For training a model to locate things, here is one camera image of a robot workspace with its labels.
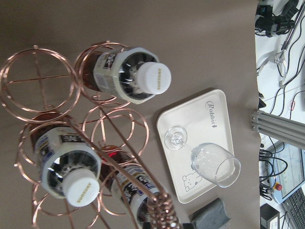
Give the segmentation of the blue teach pendant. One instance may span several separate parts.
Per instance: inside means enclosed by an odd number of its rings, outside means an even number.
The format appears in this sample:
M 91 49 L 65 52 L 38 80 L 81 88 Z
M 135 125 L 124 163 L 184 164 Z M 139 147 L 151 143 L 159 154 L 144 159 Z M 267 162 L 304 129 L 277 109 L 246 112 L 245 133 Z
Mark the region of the blue teach pendant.
M 271 152 L 266 163 L 271 196 L 280 204 L 305 184 L 305 151 L 280 141 L 267 150 Z

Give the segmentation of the clear wine glass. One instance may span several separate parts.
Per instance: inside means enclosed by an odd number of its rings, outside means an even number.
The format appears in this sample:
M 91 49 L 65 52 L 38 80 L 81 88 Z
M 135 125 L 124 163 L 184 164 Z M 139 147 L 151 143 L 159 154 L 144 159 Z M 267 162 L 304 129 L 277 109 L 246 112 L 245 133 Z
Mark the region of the clear wine glass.
M 241 163 L 233 154 L 215 143 L 192 146 L 188 144 L 187 137 L 185 128 L 174 126 L 166 132 L 164 143 L 172 151 L 187 149 L 191 153 L 191 168 L 219 187 L 230 187 L 238 179 Z

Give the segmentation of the aluminium frame post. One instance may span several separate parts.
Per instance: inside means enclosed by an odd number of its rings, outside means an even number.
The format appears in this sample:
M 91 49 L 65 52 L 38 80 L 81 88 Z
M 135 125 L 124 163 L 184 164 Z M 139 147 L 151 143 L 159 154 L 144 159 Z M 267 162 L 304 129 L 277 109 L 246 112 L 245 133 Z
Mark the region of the aluminium frame post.
M 283 143 L 305 149 L 305 124 L 264 111 L 252 113 L 252 129 Z

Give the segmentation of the cream rectangular tray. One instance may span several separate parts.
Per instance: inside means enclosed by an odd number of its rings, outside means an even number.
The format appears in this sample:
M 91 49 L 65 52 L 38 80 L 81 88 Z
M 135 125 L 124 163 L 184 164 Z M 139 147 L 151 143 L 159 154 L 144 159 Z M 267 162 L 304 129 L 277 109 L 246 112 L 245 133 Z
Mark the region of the cream rectangular tray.
M 226 95 L 215 89 L 181 103 L 160 114 L 157 130 L 163 147 L 169 174 L 177 199 L 190 203 L 216 185 L 200 177 L 191 168 L 191 152 L 186 148 L 170 150 L 165 145 L 165 135 L 172 127 L 186 130 L 186 143 L 195 147 L 202 143 L 215 143 L 234 153 Z

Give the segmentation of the grey folded cloth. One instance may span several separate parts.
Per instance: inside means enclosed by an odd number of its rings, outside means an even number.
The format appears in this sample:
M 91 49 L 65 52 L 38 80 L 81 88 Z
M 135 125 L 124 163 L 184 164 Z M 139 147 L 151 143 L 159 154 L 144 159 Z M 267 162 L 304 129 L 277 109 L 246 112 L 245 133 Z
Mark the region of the grey folded cloth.
M 194 212 L 191 224 L 195 229 L 225 229 L 230 221 L 223 200 L 217 198 Z

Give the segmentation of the tea bottle white cap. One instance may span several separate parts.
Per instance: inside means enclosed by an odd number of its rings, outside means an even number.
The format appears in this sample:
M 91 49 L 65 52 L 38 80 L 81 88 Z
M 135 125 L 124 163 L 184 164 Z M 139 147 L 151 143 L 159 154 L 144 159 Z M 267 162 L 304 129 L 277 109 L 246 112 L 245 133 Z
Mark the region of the tea bottle white cap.
M 156 54 L 143 47 L 93 51 L 80 66 L 86 87 L 133 104 L 142 104 L 166 92 L 170 69 Z

